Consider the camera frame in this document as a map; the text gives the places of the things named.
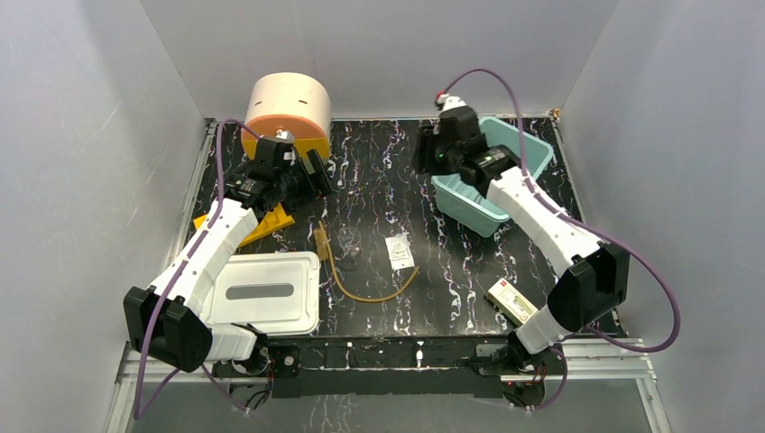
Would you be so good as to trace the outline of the yellow test tube rack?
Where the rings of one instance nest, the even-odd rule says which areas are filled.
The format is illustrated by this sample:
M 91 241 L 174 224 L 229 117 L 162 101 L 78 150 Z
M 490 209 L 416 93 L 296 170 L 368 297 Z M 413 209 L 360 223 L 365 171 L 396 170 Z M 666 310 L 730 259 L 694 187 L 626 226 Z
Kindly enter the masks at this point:
M 197 232 L 189 239 L 186 249 L 189 249 L 192 245 L 197 243 L 197 240 L 202 237 L 201 233 L 208 231 L 212 228 L 211 236 L 218 235 L 225 232 L 226 212 L 233 211 L 238 206 L 237 202 L 226 201 L 224 205 L 219 205 L 215 200 L 208 214 L 199 216 L 193 220 L 194 226 Z M 261 239 L 273 232 L 279 231 L 286 226 L 291 226 L 295 223 L 292 216 L 289 216 L 283 209 L 282 205 L 278 205 L 274 210 L 268 212 L 262 219 L 257 220 L 257 225 L 254 230 L 247 236 L 245 236 L 241 243 L 235 248 L 239 250 L 245 247 L 255 240 Z

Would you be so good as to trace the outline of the teal plastic bin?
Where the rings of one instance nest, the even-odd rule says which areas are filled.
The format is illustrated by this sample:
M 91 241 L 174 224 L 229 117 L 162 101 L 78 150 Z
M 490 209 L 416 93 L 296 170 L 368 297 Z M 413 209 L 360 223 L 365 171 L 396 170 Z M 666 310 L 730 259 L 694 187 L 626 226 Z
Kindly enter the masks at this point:
M 541 215 L 541 205 L 533 205 L 529 210 L 523 210 L 521 206 L 530 203 L 529 183 L 537 180 L 548 166 L 553 148 L 495 117 L 482 118 L 480 128 L 489 145 L 504 146 L 515 153 L 524 152 L 526 169 L 516 166 L 504 171 L 491 180 L 484 194 L 465 184 L 457 175 L 434 176 L 431 183 L 435 187 L 439 211 L 478 235 L 489 237 L 500 224 L 511 219 L 505 212 L 506 208 L 525 219 Z

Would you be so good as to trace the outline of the brown test tube brush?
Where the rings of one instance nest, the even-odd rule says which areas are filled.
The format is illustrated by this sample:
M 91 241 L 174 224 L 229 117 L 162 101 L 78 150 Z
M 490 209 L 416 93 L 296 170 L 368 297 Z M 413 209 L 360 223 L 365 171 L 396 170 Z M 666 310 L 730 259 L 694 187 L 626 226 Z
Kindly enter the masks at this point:
M 327 249 L 327 235 L 324 229 L 318 228 L 314 231 L 314 238 L 317 246 L 317 255 L 320 261 L 324 262 L 328 259 L 329 252 Z

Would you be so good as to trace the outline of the white paper packet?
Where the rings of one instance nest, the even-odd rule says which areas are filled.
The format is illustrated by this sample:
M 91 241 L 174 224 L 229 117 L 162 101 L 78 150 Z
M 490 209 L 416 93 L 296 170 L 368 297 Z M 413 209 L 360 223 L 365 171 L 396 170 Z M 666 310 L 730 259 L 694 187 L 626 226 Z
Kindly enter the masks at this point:
M 410 249 L 410 240 L 407 233 L 385 238 L 386 248 L 391 267 L 394 271 L 414 268 L 414 257 Z

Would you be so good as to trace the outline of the white bin lid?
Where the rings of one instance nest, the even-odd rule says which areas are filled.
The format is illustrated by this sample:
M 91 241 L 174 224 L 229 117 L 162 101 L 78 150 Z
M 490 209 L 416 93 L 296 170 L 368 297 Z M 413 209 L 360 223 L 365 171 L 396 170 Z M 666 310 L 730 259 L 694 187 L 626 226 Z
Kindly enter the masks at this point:
M 268 336 L 308 335 L 319 322 L 319 271 L 313 252 L 234 255 L 200 318 L 212 325 L 249 324 Z

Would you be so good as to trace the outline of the tan rubber tube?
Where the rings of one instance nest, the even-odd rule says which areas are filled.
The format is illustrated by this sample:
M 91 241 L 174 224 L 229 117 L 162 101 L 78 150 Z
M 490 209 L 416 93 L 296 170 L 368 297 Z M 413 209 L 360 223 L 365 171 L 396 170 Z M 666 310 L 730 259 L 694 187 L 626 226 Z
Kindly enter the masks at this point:
M 340 228 L 332 230 L 322 221 L 318 223 L 314 231 L 318 228 L 324 229 L 327 235 L 329 256 L 324 263 L 327 264 L 336 288 L 347 299 L 364 304 L 382 304 L 392 301 L 400 297 L 420 274 L 420 267 L 416 264 L 414 268 L 394 271 L 390 264 L 385 239 L 383 249 L 379 249 L 377 244 L 366 248 L 363 245 L 364 236 L 361 233 L 361 251 L 358 256 L 344 258 L 337 242 L 337 233 Z

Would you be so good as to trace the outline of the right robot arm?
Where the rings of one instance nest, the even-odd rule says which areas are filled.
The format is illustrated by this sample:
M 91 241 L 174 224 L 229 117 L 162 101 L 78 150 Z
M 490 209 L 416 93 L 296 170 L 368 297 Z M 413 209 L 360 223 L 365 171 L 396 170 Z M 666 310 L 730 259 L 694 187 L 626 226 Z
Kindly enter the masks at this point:
M 421 126 L 412 158 L 418 174 L 457 175 L 506 212 L 547 257 L 558 277 L 544 306 L 474 366 L 532 373 L 544 353 L 626 299 L 630 258 L 624 248 L 577 227 L 522 167 L 521 150 L 491 144 L 473 108 L 440 113 Z

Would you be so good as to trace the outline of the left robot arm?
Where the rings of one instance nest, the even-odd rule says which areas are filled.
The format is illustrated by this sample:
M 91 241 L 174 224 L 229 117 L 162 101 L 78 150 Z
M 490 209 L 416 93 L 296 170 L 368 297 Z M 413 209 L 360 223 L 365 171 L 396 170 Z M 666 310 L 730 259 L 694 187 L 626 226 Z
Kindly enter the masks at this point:
M 333 191 L 325 160 L 316 149 L 300 152 L 281 136 L 263 136 L 253 159 L 222 181 L 202 227 L 146 289 L 124 296 L 132 348 L 143 362 L 162 361 L 191 373 L 205 362 L 235 361 L 248 375 L 268 367 L 263 332 L 243 321 L 209 324 L 204 303 L 243 240 L 277 206 L 294 214 Z

